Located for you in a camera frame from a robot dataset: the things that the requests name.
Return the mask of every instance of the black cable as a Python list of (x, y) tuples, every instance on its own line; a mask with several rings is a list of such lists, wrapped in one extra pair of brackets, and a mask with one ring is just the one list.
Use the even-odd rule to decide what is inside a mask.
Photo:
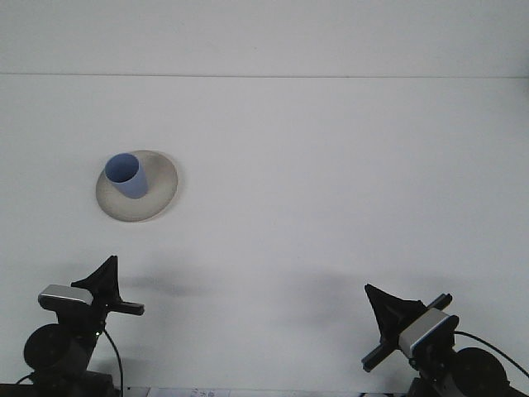
[(117, 364), (119, 365), (119, 383), (120, 383), (119, 395), (120, 395), (120, 397), (123, 397), (123, 365), (122, 365), (122, 359), (119, 357), (119, 352), (117, 351), (116, 344), (114, 343), (114, 341), (112, 340), (110, 335), (108, 335), (107, 330), (103, 329), (102, 331), (105, 333), (105, 335), (107, 335), (108, 341), (110, 342), (110, 344), (114, 348), (114, 351), (116, 352)]
[(23, 378), (17, 380), (17, 382), (16, 382), (15, 385), (19, 385), (19, 384), (21, 384), (24, 380), (29, 379), (31, 375), (33, 375), (33, 373), (30, 373), (30, 375), (26, 375), (26, 376), (24, 376)]
[(505, 354), (504, 352), (499, 350), (497, 347), (495, 347), (495, 346), (491, 345), (490, 343), (484, 341), (480, 337), (476, 337), (475, 335), (472, 335), (471, 333), (462, 332), (462, 331), (455, 331), (454, 334), (455, 335), (463, 335), (464, 337), (471, 337), (472, 339), (475, 339), (476, 341), (483, 343), (485, 346), (490, 347), (491, 349), (493, 349), (498, 354), (501, 354), (503, 356), (503, 358), (508, 360), (511, 364), (513, 364), (518, 370), (520, 370), (523, 373), (523, 375), (525, 375), (525, 376), (527, 376), (529, 378), (529, 373), (526, 370), (524, 370), (522, 368), (522, 366), (517, 364), (511, 357), (509, 357), (507, 354)]
[[(371, 393), (360, 393), (358, 397), (365, 397), (366, 395), (370, 395)], [(397, 394), (394, 393), (384, 393), (384, 395), (388, 397), (398, 397)]]

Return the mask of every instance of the plate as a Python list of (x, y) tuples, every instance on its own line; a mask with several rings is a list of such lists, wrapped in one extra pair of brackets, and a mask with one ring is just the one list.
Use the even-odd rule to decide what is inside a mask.
[(99, 207), (109, 216), (123, 222), (139, 222), (154, 217), (169, 205), (178, 185), (174, 164), (157, 151), (132, 151), (145, 170), (149, 191), (141, 198), (128, 198), (105, 176), (104, 170), (96, 184)]

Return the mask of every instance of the blue cup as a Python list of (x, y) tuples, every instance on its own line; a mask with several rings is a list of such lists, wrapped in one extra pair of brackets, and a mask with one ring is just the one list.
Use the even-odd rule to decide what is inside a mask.
[(121, 153), (105, 165), (105, 176), (110, 183), (129, 199), (139, 199), (147, 194), (147, 178), (135, 155)]

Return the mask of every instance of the black mount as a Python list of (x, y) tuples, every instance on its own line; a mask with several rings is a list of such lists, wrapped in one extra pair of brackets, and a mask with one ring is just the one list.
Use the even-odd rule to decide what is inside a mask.
[(0, 385), (0, 397), (115, 397), (108, 374), (86, 371), (110, 312), (141, 316), (143, 304), (124, 302), (117, 283), (117, 256), (110, 256), (86, 279), (39, 296), (57, 324), (37, 329), (26, 342), (24, 358), (33, 385)]
[(472, 347), (453, 350), (459, 319), (442, 313), (451, 295), (441, 294), (426, 306), (373, 285), (366, 285), (365, 292), (380, 331), (380, 344), (362, 359), (367, 372), (400, 350), (420, 375), (407, 397), (529, 397), (509, 386), (502, 364), (492, 354)]

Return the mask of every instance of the white wall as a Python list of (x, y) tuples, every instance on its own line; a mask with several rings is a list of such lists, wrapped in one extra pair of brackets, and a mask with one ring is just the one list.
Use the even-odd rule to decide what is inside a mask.
[[(29, 371), (24, 342), (55, 320), (37, 294), (83, 278), (112, 254), (120, 258), (122, 297), (146, 306), (142, 318), (108, 319), (128, 385), (405, 391), (413, 371), (403, 356), (370, 374), (361, 369), (378, 341), (367, 282), (425, 303), (452, 293), (448, 311), (460, 315), (461, 329), (527, 366), (529, 79), (9, 73), (527, 75), (527, 38), (515, 33), (529, 22), (529, 3), (157, 2), (152, 13), (133, 2), (90, 4), (1, 3), (0, 352), (10, 363), (1, 381)], [(254, 21), (278, 24), (273, 41), (256, 30), (245, 35), (243, 22), (258, 25), (244, 18), (253, 7), (271, 8)], [(431, 23), (419, 23), (413, 7)], [(499, 52), (460, 55), (459, 68), (436, 64), (454, 47), (434, 33), (458, 34), (444, 22), (454, 26), (470, 9), (488, 18), (458, 25), (461, 40), (472, 42), (470, 32), (480, 29), (490, 34), (485, 22), (495, 21), (506, 35), (494, 35)], [(404, 56), (390, 64), (372, 49), (389, 48), (399, 35), (351, 39), (344, 33), (356, 29), (344, 17), (356, 15), (351, 10), (375, 36), (377, 16), (393, 15), (393, 29), (407, 32), (400, 54), (419, 57), (418, 42), (438, 45), (422, 66)], [(305, 32), (329, 26), (312, 49), (275, 44), (287, 40), (297, 12), (312, 16), (301, 18)], [(327, 12), (341, 17), (340, 28)], [(202, 31), (191, 21), (205, 21), (205, 31), (178, 36), (171, 47), (169, 21), (183, 15), (188, 29)], [(217, 26), (217, 15), (231, 29)], [(158, 22), (161, 36), (152, 33)], [(333, 37), (343, 41), (331, 50), (325, 43)], [(207, 41), (213, 50), (193, 53)], [(371, 50), (360, 64), (349, 62), (344, 41)], [(234, 56), (255, 42), (265, 50)], [(123, 52), (115, 51), (119, 43)], [(330, 62), (332, 54), (339, 56)], [(110, 155), (135, 149), (170, 155), (180, 185), (163, 216), (126, 224), (99, 209), (94, 188)], [(104, 340), (92, 368), (117, 375)]]
[(528, 76), (527, 0), (0, 2), (0, 71)]

